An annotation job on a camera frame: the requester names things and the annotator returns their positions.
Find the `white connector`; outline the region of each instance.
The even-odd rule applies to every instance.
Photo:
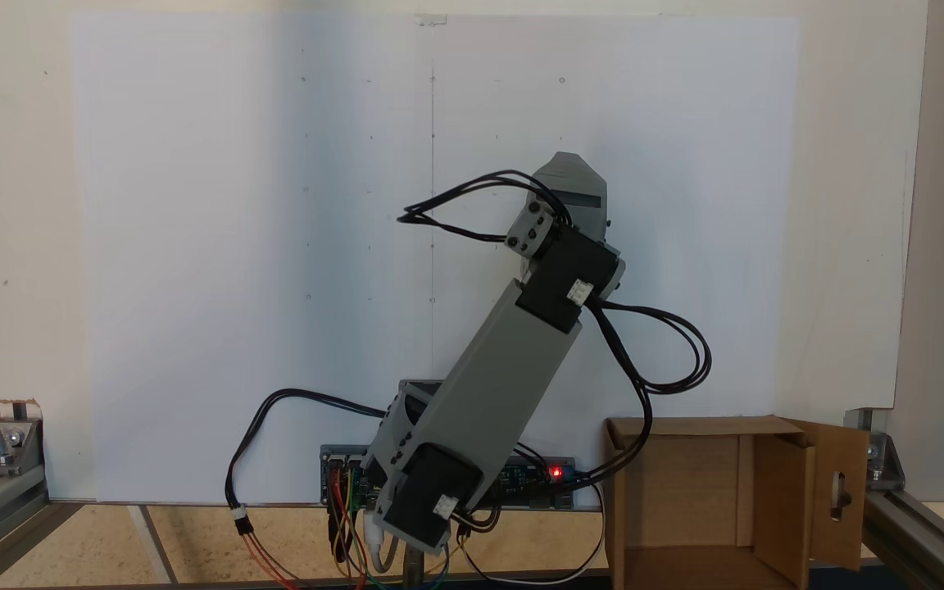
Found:
[[[575,305],[581,307],[585,303],[585,299],[588,299],[588,295],[592,292],[592,284],[585,283],[581,279],[575,279],[574,284],[570,287],[570,291],[567,291],[566,298],[572,300]]]
[[[385,529],[382,528],[378,519],[381,516],[377,512],[367,511],[363,513],[363,541],[366,542],[366,551],[370,553],[370,561],[374,564],[374,569],[378,574],[388,574],[393,567],[393,560],[396,559],[396,548],[400,544],[400,538],[393,535],[393,542],[388,546],[388,556],[381,559],[381,546],[385,544]]]
[[[385,529],[378,524],[378,515],[367,511],[363,515],[363,541],[371,553],[380,553],[385,542]]]
[[[435,502],[435,508],[432,508],[432,513],[441,516],[443,520],[449,520],[450,515],[454,513],[454,508],[457,508],[456,497],[449,497],[444,493],[442,496],[439,496],[439,500]]]

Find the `circuit board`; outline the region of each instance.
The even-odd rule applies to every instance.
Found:
[[[320,502],[326,504],[326,494],[329,493],[329,473],[331,468],[345,467],[351,470],[355,478],[352,482],[352,507],[374,509],[378,501],[381,488],[366,481],[362,467],[359,466],[366,453],[363,445],[322,445],[319,447],[319,490]],[[508,463],[497,476],[502,494],[520,492],[530,484],[549,478],[551,481],[562,481],[574,474],[574,458],[572,456],[546,456],[548,473],[541,473],[541,468],[529,462],[522,456],[510,456]],[[520,501],[520,503],[506,503],[503,508],[529,509],[530,511],[572,511],[574,509],[574,493],[563,492],[554,497],[541,497],[538,500]]]

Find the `robotic arm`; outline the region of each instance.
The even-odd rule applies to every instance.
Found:
[[[585,160],[558,152],[534,178],[572,224],[534,192],[503,243],[524,258],[513,279],[438,385],[407,381],[363,460],[381,487],[368,515],[417,549],[438,553],[453,511],[487,493],[579,331],[589,297],[606,299],[624,272],[606,245],[606,182]]]

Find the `white paper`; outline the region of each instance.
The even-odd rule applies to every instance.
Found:
[[[607,182],[607,242],[627,264],[610,299],[681,315],[707,337],[711,377],[653,397],[656,415],[774,411],[797,31],[793,19],[450,16],[434,39],[435,189],[580,154]],[[439,218],[503,232],[521,197],[466,197]],[[435,238],[438,374],[518,268],[494,250]],[[608,315],[646,378],[689,372],[692,353],[676,333]],[[603,420],[642,410],[591,315],[581,321],[524,440],[595,465]]]
[[[400,378],[445,377],[520,259],[394,217],[557,150],[607,180],[608,242],[629,264],[613,298],[683,315],[715,354],[707,384],[656,398],[656,414],[772,411],[797,31],[627,16],[76,18],[98,500],[220,502],[277,388],[384,407]],[[521,202],[477,194],[439,215],[503,232]],[[645,376],[689,369],[664,326],[612,317]],[[524,440],[590,466],[602,421],[639,406],[582,320]],[[319,501],[319,445],[369,442],[377,426],[281,402],[240,468],[240,499]]]
[[[74,33],[98,500],[220,503],[269,393],[384,406],[427,373],[431,235],[394,217],[430,190],[429,33],[293,12]],[[317,502],[319,445],[377,425],[282,401],[237,492]]]

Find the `cardboard box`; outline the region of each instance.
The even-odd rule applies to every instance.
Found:
[[[642,419],[606,422],[613,456]],[[809,559],[857,570],[869,433],[775,415],[659,418],[608,479],[614,590],[806,588]]]

